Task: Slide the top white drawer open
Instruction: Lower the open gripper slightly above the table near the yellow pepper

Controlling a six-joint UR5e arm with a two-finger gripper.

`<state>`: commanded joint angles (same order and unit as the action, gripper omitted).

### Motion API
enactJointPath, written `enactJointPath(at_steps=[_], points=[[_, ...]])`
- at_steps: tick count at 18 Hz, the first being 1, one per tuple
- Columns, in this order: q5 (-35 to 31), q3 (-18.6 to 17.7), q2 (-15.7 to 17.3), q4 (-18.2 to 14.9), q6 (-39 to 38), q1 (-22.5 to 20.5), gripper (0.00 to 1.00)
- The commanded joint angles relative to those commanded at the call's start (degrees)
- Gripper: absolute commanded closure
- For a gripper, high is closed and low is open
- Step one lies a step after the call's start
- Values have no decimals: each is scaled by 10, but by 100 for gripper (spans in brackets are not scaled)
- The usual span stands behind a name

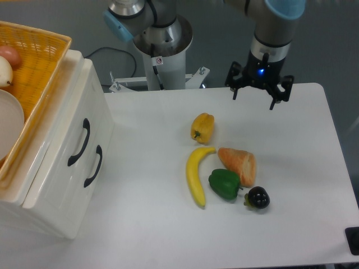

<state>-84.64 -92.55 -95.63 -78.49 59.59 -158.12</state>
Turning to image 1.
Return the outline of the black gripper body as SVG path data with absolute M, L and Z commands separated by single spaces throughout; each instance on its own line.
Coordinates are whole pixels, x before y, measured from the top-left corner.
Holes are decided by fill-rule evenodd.
M 243 70 L 243 87 L 252 86 L 258 89 L 265 89 L 267 86 L 274 90 L 280 81 L 280 72 L 283 67 L 283 59 L 271 62 L 267 53 L 260 57 L 248 54 L 247 63 Z

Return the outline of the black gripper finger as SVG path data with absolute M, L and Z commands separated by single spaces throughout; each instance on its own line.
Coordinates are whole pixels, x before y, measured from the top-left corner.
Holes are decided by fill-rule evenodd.
M 242 87 L 243 70 L 244 68 L 238 62 L 233 61 L 227 73 L 225 86 L 229 87 L 233 92 L 233 100 L 236 100 L 238 89 Z
M 279 76 L 275 82 L 266 84 L 266 91 L 272 97 L 270 110 L 273 110 L 275 104 L 279 104 L 282 101 L 287 102 L 290 98 L 292 86 L 294 83 L 294 76 Z

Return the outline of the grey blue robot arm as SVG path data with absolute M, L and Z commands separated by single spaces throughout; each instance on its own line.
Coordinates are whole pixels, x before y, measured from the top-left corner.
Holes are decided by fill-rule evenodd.
M 251 86 L 265 90 L 273 104 L 288 101 L 294 78 L 281 76 L 305 1 L 229 1 L 252 18 L 254 37 L 247 63 L 233 62 L 225 85 L 237 92 Z M 193 88 L 187 80 L 186 51 L 192 43 L 189 22 L 177 13 L 175 1 L 110 1 L 105 23 L 121 41 L 132 41 L 142 54 L 149 90 Z

